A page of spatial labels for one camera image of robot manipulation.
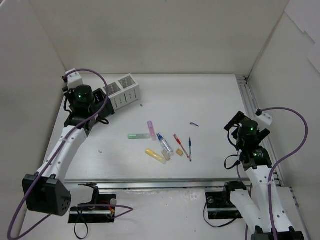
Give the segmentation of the yellow highlighter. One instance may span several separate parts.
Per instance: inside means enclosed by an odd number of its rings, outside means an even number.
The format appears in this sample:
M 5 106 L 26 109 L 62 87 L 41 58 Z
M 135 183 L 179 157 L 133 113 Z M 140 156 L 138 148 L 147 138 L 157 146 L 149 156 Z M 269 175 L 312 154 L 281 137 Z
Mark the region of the yellow highlighter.
M 161 155 L 157 154 L 156 152 L 154 152 L 153 150 L 151 150 L 151 149 L 149 149 L 149 148 L 147 148 L 147 149 L 145 150 L 145 153 L 146 153 L 148 156 L 150 156 L 151 158 L 157 160 L 158 162 L 160 162 L 160 163 L 162 163 L 162 164 L 164 164 L 164 165 L 167 163 L 167 160 L 166 160 L 164 157 L 162 157 Z

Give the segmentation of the pink highlighter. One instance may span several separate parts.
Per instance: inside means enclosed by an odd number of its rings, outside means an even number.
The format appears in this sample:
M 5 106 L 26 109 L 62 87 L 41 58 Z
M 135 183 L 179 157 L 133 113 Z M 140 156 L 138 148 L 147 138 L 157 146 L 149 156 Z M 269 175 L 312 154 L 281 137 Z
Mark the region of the pink highlighter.
M 148 121 L 147 122 L 147 126 L 148 126 L 148 129 L 149 129 L 149 133 L 150 133 L 150 137 L 153 141 L 156 141 L 157 140 L 157 137 L 156 137 L 156 133 L 155 133 L 155 129 L 154 129 L 154 126 L 153 126 L 153 123 L 152 121 Z

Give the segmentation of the green highlighter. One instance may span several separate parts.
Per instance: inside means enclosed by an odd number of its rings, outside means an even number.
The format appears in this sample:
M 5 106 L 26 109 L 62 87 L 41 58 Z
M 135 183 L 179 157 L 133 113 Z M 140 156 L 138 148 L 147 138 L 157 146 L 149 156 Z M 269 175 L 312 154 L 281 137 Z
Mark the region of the green highlighter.
M 130 133 L 127 138 L 129 140 L 150 139 L 151 135 L 149 133 Z

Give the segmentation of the blue cap spray bottle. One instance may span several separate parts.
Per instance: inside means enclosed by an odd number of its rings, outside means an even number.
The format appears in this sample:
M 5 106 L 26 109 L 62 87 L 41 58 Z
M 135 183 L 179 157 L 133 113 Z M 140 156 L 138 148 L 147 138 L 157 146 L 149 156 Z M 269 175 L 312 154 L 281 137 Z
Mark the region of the blue cap spray bottle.
M 166 139 L 163 138 L 162 135 L 160 135 L 159 133 L 156 134 L 158 141 L 160 142 L 160 145 L 162 146 L 163 150 L 169 155 L 172 156 L 174 151 L 171 148 L 171 146 L 169 145 L 169 143 L 167 142 Z

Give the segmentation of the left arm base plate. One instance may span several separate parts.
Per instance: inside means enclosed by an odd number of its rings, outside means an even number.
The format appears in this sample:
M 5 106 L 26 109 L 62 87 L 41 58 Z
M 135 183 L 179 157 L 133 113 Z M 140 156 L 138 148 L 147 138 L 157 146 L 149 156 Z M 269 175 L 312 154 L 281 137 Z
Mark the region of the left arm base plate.
M 116 194 L 100 194 L 96 198 L 96 204 L 110 205 L 117 203 Z M 100 224 L 100 223 L 113 223 L 116 208 L 106 206 L 94 207 L 72 207 L 68 215 L 69 224 L 87 223 L 87 224 Z

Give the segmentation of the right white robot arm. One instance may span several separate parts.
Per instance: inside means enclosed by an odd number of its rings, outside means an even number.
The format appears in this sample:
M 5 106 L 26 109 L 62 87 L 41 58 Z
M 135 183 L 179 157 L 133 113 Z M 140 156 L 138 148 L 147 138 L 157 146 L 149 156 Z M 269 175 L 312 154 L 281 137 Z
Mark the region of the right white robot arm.
M 224 127 L 235 128 L 229 137 L 236 140 L 236 165 L 242 165 L 256 194 L 253 200 L 245 184 L 231 181 L 224 185 L 221 200 L 227 206 L 235 206 L 251 231 L 252 240 L 302 240 L 304 234 L 297 231 L 281 203 L 273 177 L 275 165 L 261 142 L 270 134 L 259 129 L 259 124 L 239 111 Z

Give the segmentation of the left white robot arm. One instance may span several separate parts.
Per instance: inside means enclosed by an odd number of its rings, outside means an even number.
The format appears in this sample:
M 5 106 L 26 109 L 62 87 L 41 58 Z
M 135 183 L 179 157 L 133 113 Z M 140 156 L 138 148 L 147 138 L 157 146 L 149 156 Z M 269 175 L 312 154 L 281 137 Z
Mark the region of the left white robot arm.
M 43 165 L 34 174 L 22 180 L 29 211 L 63 216 L 76 203 L 73 193 L 65 186 L 67 171 L 78 149 L 88 138 L 98 122 L 108 124 L 107 116 L 114 114 L 108 109 L 110 100 L 101 89 L 92 90 L 83 84 L 75 88 L 63 88 L 64 110 L 69 113 L 60 138 Z

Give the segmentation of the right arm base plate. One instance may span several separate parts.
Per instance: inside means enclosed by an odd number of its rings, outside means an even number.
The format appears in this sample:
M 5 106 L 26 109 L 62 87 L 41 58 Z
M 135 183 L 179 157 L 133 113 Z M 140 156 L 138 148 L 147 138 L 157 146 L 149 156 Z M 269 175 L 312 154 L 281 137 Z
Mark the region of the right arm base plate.
M 242 219 L 239 210 L 228 200 L 222 191 L 206 191 L 205 213 L 209 220 Z

